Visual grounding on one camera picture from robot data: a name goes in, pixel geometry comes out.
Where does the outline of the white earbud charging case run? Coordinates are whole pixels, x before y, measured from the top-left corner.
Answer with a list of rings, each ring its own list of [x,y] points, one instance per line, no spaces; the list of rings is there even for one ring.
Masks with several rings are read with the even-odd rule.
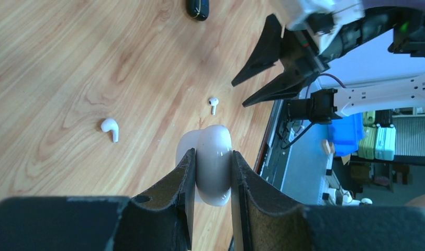
[[[195,149],[195,202],[225,206],[231,195],[232,140],[227,127],[211,125],[185,133],[176,150],[179,163],[189,149]]]

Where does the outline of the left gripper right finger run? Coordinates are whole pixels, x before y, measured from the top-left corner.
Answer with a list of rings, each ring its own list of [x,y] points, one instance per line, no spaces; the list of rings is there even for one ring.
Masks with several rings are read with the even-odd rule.
[[[425,250],[425,208],[311,206],[231,156],[235,250]]]

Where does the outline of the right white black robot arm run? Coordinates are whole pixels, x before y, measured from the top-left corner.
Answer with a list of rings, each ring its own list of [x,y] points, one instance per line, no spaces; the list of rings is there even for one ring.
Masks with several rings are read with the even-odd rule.
[[[331,14],[331,35],[314,37],[320,62],[328,62],[393,30],[391,53],[425,58],[425,1],[342,1]],[[322,89],[307,99],[285,102],[291,120],[330,124],[372,109],[425,106],[425,73],[391,83],[360,88]]]

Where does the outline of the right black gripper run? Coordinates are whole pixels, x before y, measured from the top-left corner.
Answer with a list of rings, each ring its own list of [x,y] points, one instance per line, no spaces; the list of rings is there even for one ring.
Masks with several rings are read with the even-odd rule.
[[[282,37],[282,65],[292,73],[296,84],[305,87],[316,80],[329,65],[318,55],[318,48],[307,30],[285,29]]]

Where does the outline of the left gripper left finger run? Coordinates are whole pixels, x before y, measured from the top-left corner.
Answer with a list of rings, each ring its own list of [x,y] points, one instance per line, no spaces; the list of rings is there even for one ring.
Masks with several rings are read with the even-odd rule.
[[[11,197],[0,202],[0,250],[192,249],[195,150],[144,192]]]

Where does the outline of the black earbud charging case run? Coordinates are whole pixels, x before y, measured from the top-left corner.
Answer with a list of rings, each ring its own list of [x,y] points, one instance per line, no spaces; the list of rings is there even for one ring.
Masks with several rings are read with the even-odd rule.
[[[209,0],[186,0],[186,12],[195,20],[205,21],[209,16]]]

